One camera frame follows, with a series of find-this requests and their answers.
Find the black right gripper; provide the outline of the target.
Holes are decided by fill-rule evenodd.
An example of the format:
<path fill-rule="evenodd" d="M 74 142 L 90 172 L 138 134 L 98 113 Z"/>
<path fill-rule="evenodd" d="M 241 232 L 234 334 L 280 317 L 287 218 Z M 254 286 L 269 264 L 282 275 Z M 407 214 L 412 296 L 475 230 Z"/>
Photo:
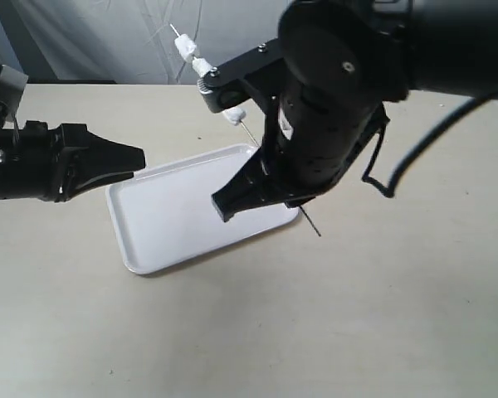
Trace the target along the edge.
<path fill-rule="evenodd" d="M 259 88 L 271 99 L 260 149 L 211 195 L 223 222 L 270 204 L 299 206 L 337 185 L 370 138 L 387 125 L 386 56 L 287 63 L 263 56 Z"/>

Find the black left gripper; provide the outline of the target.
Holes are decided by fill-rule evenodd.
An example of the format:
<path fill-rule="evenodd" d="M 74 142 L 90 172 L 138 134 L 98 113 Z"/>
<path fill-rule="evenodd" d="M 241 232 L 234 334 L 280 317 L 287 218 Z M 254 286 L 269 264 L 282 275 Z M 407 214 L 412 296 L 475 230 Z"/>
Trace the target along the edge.
<path fill-rule="evenodd" d="M 0 129 L 0 201 L 69 201 L 144 168 L 143 149 L 101 138 L 84 124 L 50 129 L 45 122 L 28 121 L 20 130 Z"/>

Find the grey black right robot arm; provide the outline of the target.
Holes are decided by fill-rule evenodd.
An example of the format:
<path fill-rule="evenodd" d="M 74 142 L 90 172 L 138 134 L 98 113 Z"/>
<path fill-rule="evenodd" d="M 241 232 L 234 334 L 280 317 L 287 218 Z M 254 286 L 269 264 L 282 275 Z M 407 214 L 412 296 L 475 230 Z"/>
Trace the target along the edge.
<path fill-rule="evenodd" d="M 213 68 L 198 87 L 214 113 L 252 100 L 265 115 L 260 147 L 212 195 L 224 221 L 331 190 L 369 141 L 383 141 L 388 102 L 413 91 L 465 96 L 387 183 L 363 174 L 391 198 L 451 126 L 498 100 L 498 1 L 294 1 L 276 38 Z"/>

